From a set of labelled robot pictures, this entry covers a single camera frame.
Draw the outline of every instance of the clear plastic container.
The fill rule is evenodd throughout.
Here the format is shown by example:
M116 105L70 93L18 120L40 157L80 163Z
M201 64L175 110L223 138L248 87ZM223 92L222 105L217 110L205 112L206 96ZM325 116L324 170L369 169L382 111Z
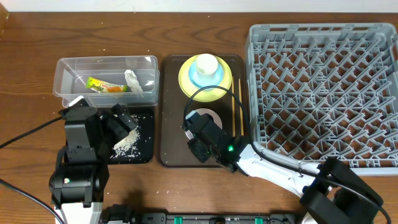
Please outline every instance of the clear plastic container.
M137 75L143 93L127 88L123 93L97 93L86 88L88 77L118 85L127 85L126 70ZM62 105L82 95L91 106L111 107L116 103L126 106L156 105L159 99L159 71L155 56L62 58L55 71L53 93L62 97Z

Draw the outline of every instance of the power cord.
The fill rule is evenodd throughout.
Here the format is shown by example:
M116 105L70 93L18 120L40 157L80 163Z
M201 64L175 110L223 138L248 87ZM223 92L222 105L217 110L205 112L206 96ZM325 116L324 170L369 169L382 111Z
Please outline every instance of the power cord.
M17 136L17 137L15 137L15 138L13 138L13 139L10 139L10 140L6 141L5 143L1 144L1 145L0 145L0 149L1 149L1 148L4 148L4 147L6 147L6 146L8 146L9 144L13 143L13 142L16 141L16 140L20 140L20 139L23 138L23 137L26 137L26 136L28 136L28 135L30 135L30 134L32 134L32 133L35 133L36 131L38 131L38 130L40 130L40 129L46 127L46 126L48 126L49 124L52 124L52 123L54 123L54 122L56 122L56 121L59 121L59 120L61 120L61 119L62 119L62 117L52 119L51 121L48 121L48 122L46 122L46 123L40 125L40 126L37 127L37 128L34 128L34 129L32 129L32 130L30 130L30 131L24 133L24 134L21 134L20 136Z
M46 126L48 126L48 125L50 125L50 124L52 124L54 122L56 122L56 121L61 120L61 119L62 119L62 117L52 119L51 121L48 121L48 122L40 125L37 128L34 128L34 129L24 133L24 134L21 134L20 136L18 136L16 138L10 139L10 140L6 141L5 143L1 144L0 145L0 149L6 147L7 145L9 145L11 143L13 143L14 141L17 141L17 140L19 140L19 139L21 139L21 138L23 138L25 136L28 136L28 135L30 135L30 134L32 134L32 133L34 133L34 132L36 132L36 131L38 131L38 130L40 130L40 129L42 129L42 128L44 128L44 127L46 127ZM11 190L13 190L15 192L20 193L21 195L31 199L32 201L36 202L39 205L41 205L43 208L45 208L47 211L49 211L58 220L58 222L60 224L65 224L65 222L62 220L62 218L55 212L55 210L52 207L48 206L45 202L41 201L37 197L35 197L35 196L33 196L33 195L31 195L31 194L29 194L29 193L17 188L15 186L13 186L10 183L7 183L3 179L0 179L0 184L6 186L7 188L9 188L9 189L11 189Z
M270 163L273 163L273 164L275 164L275 165L277 165L277 166L283 167L283 168L285 168L285 169L288 169L288 170L291 170L291 171L294 171L294 172L298 172L299 174L309 175L310 177L314 177L314 178L316 178L316 179L318 179L318 180L321 180L321 181L323 181L323 182L329 183L329 184L331 184L331 185L335 185L335 186L341 187L341 188L343 188L343 189L346 189L346 190L348 190L348 191L350 191L350 192L356 194L359 198L363 199L363 200L366 201L367 203L371 204L374 208L378 209L378 210L385 216L385 218L386 218L386 220L387 220L387 224L391 224L391 218L390 218L390 216L388 215L388 213L387 213L380 205L378 205L376 202L374 202L373 200L371 200L371 199L368 198L367 196L365 196L365 195L359 193L357 190L353 189L352 187L347 187L347 186L345 186L345 185L343 185L343 184L340 184L340 183L338 183L338 182L336 182L336 181L334 181L334 180L327 179L327 178L325 178L325 177L322 177L322 176L320 176L320 175L318 175L318 174L314 174L314 173L309 172L309 171L307 171L307 170L294 168L294 167L291 167L291 166L289 166L289 165L286 165L286 164L277 162L277 161L275 161L275 160L273 160L273 159L268 158L267 156L265 156L265 155L262 153L262 151L259 151L259 150L257 149L257 147L254 145L254 141L253 141L253 139L252 139L252 137L251 137L250 125L249 125L249 116L248 116L248 114L246 113L246 110L244 109L244 106L243 106L242 102L239 101L239 98L238 98L234 93L232 93L231 90L227 90L226 88L223 88L223 87L221 87L221 86L214 86L214 85L213 85L213 86L205 86L205 87L199 89L198 91L196 91L196 92L189 98L187 104L185 105L184 114L183 114L183 126L184 126L184 128L187 127L187 120L185 119L185 117L187 116L187 110L188 110L189 104L191 103L191 101L194 99L194 97L195 97L199 92L201 92L201 91L203 91L203 90L207 90L207 89L209 89L209 88L218 88L218 89L220 89L220 90L224 90L225 92L227 92L228 94L230 94L230 95L238 102L238 104L239 104L239 106L241 107L242 112L243 112L243 118L244 118L244 122L246 123L246 129L248 130L250 145L251 145L252 148L257 152L257 154L259 154L263 159L265 159L266 161L268 161L268 162L270 162Z

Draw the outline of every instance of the plastic container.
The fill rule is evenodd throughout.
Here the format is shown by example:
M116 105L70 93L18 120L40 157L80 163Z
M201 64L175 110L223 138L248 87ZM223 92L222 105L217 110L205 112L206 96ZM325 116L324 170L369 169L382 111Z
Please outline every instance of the plastic container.
M124 72L132 70L142 87L142 95L128 88L123 93L97 93L86 88L88 77L113 84L127 85ZM155 56L62 58L58 61L53 86L55 96L62 97L62 105L83 95L91 106L112 107L156 105L159 100L159 71Z
M391 24L263 24L245 45L254 139L301 161L398 174L398 36Z

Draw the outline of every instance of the gray dish rack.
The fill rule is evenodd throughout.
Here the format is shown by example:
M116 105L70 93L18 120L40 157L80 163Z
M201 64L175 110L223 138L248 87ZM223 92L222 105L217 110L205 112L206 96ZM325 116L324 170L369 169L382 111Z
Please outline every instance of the gray dish rack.
M398 174L398 35L391 24L263 24L245 45L250 126L267 149Z

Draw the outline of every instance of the brown tray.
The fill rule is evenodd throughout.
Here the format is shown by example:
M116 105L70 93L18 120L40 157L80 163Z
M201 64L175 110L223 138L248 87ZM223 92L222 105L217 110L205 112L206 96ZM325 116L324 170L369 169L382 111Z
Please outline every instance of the brown tray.
M161 136L160 150L157 158L166 167L220 167L214 158L201 163L188 148L182 125L184 107L189 97L181 90L178 84L178 73L183 63L193 55L171 55L165 58L162 64L162 78L160 79L160 118ZM239 79L241 81L242 103L245 110L248 110L248 90L244 61L237 55L217 55L222 58L231 68L235 95L239 96ZM233 110L232 96L225 94L220 99L201 103L192 101L187 113L198 108L208 108L220 116L223 129L233 134ZM241 133L241 111L239 105L234 103L235 135Z

